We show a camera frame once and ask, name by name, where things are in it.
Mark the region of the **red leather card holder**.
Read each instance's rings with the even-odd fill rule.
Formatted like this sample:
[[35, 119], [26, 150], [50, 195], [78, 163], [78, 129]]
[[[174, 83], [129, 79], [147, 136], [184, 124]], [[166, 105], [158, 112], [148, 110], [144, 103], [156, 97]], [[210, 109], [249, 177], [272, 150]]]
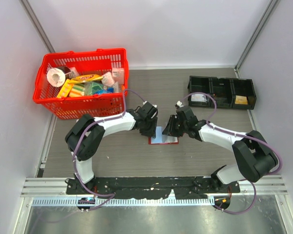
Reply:
[[160, 145], [160, 144], [178, 144], [178, 138], [173, 136], [167, 136], [162, 134], [162, 126], [157, 126], [155, 131], [155, 137], [148, 139], [149, 145]]

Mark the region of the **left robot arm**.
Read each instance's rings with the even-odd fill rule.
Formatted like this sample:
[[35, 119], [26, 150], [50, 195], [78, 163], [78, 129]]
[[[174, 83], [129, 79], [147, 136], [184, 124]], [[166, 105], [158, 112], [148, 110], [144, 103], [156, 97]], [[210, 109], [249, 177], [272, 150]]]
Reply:
[[74, 177], [83, 194], [93, 193], [95, 186], [92, 157], [104, 137], [122, 131], [139, 130], [146, 137], [156, 136], [158, 109], [148, 101], [141, 107], [128, 109], [108, 117], [83, 115], [65, 136], [72, 153]]

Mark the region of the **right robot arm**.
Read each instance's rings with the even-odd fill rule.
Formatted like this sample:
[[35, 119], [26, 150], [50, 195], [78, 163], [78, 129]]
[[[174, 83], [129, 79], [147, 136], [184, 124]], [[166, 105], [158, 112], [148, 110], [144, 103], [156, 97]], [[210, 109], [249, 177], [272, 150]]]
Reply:
[[192, 139], [212, 143], [233, 152], [235, 163], [220, 167], [210, 176], [211, 189], [218, 193], [239, 180], [257, 182], [281, 165], [276, 153], [258, 131], [234, 132], [208, 120], [198, 120], [189, 106], [178, 108], [176, 114], [170, 116], [163, 134], [170, 137], [186, 134]]

